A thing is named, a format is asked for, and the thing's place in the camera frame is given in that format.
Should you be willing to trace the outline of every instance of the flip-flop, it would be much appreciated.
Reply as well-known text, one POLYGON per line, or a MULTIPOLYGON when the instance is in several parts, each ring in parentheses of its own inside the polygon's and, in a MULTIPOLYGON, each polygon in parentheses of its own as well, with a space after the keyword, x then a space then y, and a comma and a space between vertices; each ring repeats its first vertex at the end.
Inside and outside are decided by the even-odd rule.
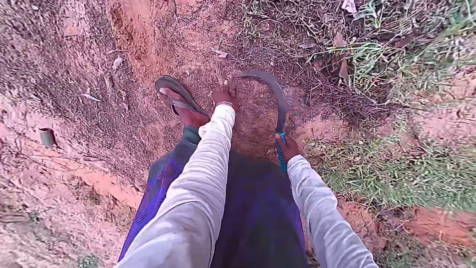
POLYGON ((185 102, 183 102, 183 101, 179 101, 179 100, 168 97, 170 107, 176 115, 178 115, 178 113, 175 110, 175 106, 189 109, 195 112, 199 112, 203 114, 204 116, 206 116, 208 120, 210 120, 210 116, 208 116, 207 112, 205 112, 205 110, 203 110, 202 107, 200 107, 200 105, 193 99, 190 92, 188 92, 188 90, 185 87, 183 87, 173 77, 168 75, 161 75, 159 79, 155 81, 155 90, 157 91, 157 93, 160 93, 160 89, 163 87, 169 88, 173 92, 182 96, 182 98, 185 100, 185 102))

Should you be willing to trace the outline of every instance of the curved metal blade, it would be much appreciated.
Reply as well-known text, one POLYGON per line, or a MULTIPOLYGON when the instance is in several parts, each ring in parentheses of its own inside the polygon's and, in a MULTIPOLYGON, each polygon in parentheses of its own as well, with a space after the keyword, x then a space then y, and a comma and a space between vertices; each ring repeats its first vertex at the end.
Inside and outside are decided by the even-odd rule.
POLYGON ((278 98, 278 124, 276 125, 276 133, 284 131, 284 126, 286 124, 286 99, 284 98, 284 93, 281 86, 278 84, 276 78, 267 72, 262 72, 260 70, 246 70, 239 72, 237 77, 253 76, 258 79, 265 81, 273 90, 274 94, 278 98))

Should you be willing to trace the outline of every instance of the white long-sleeve shirt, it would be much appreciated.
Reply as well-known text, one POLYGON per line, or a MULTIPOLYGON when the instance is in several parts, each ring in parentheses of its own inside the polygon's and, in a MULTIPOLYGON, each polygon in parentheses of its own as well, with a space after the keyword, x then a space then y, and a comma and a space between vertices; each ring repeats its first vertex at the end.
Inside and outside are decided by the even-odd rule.
MULTIPOLYGON (((225 208, 235 111, 215 108, 202 138, 167 191, 157 215, 138 233, 117 267, 209 267, 225 208)), ((323 268, 376 268, 372 254, 337 211, 337 199, 308 161, 288 162, 294 200, 323 268)))

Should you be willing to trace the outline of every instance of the blue handle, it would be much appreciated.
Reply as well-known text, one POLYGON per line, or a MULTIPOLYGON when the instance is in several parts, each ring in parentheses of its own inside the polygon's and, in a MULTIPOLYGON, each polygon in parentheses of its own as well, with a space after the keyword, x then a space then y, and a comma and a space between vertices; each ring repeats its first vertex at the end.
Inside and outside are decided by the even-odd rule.
MULTIPOLYGON (((284 135, 286 134, 284 131, 281 131, 278 133, 281 136, 281 139, 283 139, 284 144, 286 144, 286 140, 284 139, 284 135)), ((288 165, 284 161, 284 156, 283 152, 281 151, 281 147, 279 147, 279 144, 276 144, 276 149, 278 150, 278 156, 279 156, 279 163, 281 165, 281 170, 286 172, 288 170, 288 165)))

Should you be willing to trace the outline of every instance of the bracelet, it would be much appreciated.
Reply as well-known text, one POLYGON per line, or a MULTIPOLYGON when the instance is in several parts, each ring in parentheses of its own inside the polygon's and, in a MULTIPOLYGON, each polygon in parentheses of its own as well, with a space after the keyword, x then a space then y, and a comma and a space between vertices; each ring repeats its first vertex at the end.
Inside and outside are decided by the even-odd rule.
POLYGON ((217 107, 218 105, 222 105, 222 104, 223 104, 223 105, 228 105, 228 106, 230 106, 231 108, 233 108, 233 110, 235 109, 235 106, 233 106, 233 103, 227 102, 227 101, 217 102, 217 103, 215 104, 215 107, 217 107))

